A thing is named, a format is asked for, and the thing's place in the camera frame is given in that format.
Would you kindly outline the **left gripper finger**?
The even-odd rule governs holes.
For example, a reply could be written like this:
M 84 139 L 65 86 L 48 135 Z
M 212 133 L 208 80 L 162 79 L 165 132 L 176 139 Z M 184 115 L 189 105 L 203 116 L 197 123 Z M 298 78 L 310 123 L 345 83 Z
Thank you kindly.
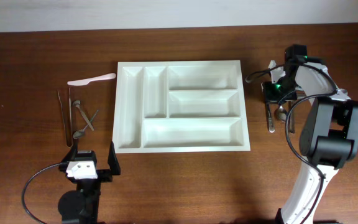
M 74 161 L 75 157 L 77 155 L 77 152 L 78 152 L 78 144 L 75 142 L 75 143 L 73 143 L 73 145 L 71 146 L 70 150 L 66 154 L 65 161 L 66 162 Z
M 108 154 L 108 165 L 111 171 L 111 175 L 120 175 L 121 167 L 116 157 L 114 143 L 111 141 Z

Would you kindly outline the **long metal tongs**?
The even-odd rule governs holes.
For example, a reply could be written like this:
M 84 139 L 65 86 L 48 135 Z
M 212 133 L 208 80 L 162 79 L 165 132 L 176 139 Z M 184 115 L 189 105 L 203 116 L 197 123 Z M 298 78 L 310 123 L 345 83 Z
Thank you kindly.
M 58 97 L 60 113 L 61 113 L 62 122 L 63 122 L 63 131 L 64 131 L 64 136 L 65 136 L 65 142 L 66 142 L 67 147 L 72 147 L 73 142 L 69 138 L 69 135 L 68 135 L 68 132 L 70 129 L 67 127 L 67 119 L 66 119 L 65 110 L 63 107 L 63 102 L 62 102 L 59 90 L 57 90 L 57 97 Z

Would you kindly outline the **metal fork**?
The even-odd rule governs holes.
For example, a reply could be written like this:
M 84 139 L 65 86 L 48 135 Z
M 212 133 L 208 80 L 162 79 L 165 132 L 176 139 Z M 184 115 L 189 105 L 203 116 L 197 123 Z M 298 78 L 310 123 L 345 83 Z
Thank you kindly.
M 288 102 L 288 109 L 291 110 L 293 108 L 293 103 L 294 101 L 291 100 Z M 295 119 L 294 119 L 294 114 L 292 113 L 290 115 L 290 128 L 289 128 L 289 133 L 291 134 L 295 134 Z
M 272 117 L 271 110 L 270 110 L 270 105 L 268 103 L 265 104 L 265 109 L 266 109 L 266 115 L 267 115 L 268 131 L 270 133 L 274 133 L 275 126 L 274 126 L 273 117 Z

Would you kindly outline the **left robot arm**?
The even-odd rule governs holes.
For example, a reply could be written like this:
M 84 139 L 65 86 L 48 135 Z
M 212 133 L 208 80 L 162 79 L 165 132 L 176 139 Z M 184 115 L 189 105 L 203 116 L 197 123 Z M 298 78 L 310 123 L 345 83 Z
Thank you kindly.
M 80 151 L 74 144 L 58 166 L 76 189 L 64 193 L 58 201 L 62 223 L 97 223 L 101 184 L 121 174 L 114 144 L 108 151 L 108 169 L 97 169 L 94 151 Z

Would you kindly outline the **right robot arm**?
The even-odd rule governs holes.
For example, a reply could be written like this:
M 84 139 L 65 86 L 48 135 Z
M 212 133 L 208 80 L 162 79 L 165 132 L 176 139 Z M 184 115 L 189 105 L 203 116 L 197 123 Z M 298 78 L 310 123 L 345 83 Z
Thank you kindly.
M 274 61 L 266 71 L 271 80 L 263 83 L 266 104 L 283 105 L 293 101 L 285 115 L 285 132 L 295 108 L 311 103 L 311 110 L 300 134 L 301 161 L 291 195 L 279 208 L 276 223 L 312 223 L 326 187 L 358 150 L 358 101 L 350 99 L 329 76 L 326 64 L 310 57 L 304 45 L 286 48 L 284 63 Z

